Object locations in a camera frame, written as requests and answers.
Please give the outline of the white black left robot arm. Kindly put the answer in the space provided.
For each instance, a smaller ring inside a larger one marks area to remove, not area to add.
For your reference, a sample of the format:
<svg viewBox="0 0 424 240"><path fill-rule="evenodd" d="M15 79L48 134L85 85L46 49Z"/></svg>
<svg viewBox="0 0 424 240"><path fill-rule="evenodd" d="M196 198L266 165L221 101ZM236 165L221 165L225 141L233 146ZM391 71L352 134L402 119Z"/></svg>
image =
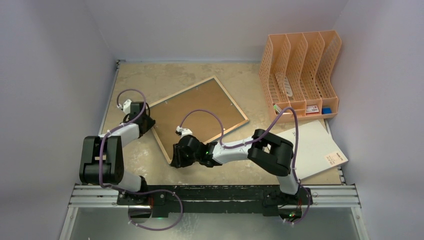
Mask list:
<svg viewBox="0 0 424 240"><path fill-rule="evenodd" d="M125 170L123 148L147 133L156 121L150 116L150 106L142 101L127 100L123 112L124 126L106 140L103 134L84 138L79 179L82 184L98 186L102 179L105 188L130 192L130 199L142 205L149 199L148 185L143 176Z"/></svg>

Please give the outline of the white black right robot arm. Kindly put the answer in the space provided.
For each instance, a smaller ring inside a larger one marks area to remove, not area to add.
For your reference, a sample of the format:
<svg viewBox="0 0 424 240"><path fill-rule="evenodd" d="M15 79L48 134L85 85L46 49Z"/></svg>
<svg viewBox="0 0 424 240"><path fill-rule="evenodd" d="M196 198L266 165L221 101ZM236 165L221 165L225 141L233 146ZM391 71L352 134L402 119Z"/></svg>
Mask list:
<svg viewBox="0 0 424 240"><path fill-rule="evenodd" d="M250 160L267 173L276 176L280 196L288 204L300 198L300 182L296 175L299 138L295 142L264 129L256 129L251 137L227 143L203 143L187 128L177 128L180 139L173 148L170 166L185 168L197 162L208 168Z"/></svg>

